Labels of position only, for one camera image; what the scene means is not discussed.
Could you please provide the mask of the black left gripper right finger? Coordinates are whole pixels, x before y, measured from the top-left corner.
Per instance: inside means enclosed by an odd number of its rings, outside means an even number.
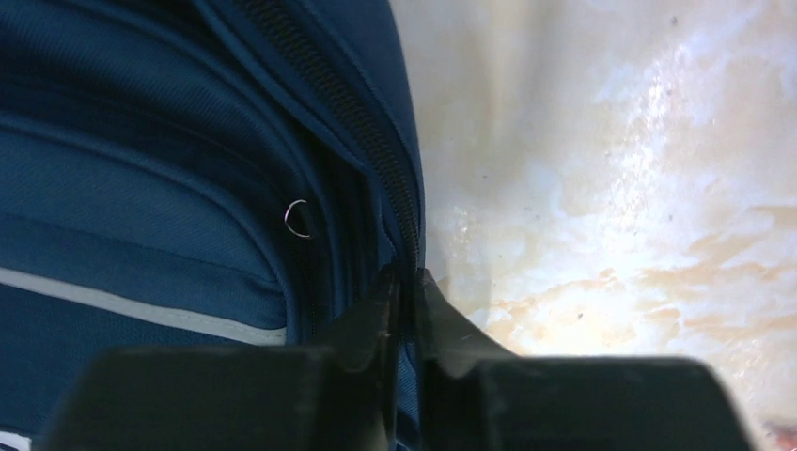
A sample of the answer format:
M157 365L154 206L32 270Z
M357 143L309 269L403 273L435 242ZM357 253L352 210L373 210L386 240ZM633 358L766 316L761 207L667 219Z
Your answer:
M428 271L414 294L424 450L749 450L703 364L666 357L521 357L482 333Z

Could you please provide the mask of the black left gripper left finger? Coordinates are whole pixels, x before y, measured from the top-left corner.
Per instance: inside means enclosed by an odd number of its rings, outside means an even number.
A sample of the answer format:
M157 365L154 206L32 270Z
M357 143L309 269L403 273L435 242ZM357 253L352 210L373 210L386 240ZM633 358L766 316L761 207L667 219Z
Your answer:
M399 273L308 344L119 349L84 373L40 450L390 450Z

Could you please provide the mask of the navy blue student backpack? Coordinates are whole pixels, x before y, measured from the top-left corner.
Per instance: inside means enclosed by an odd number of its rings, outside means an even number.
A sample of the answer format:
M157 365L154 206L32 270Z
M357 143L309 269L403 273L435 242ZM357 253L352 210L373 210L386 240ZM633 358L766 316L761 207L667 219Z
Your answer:
M386 1L1 5L1 444L136 345L293 345L423 258Z

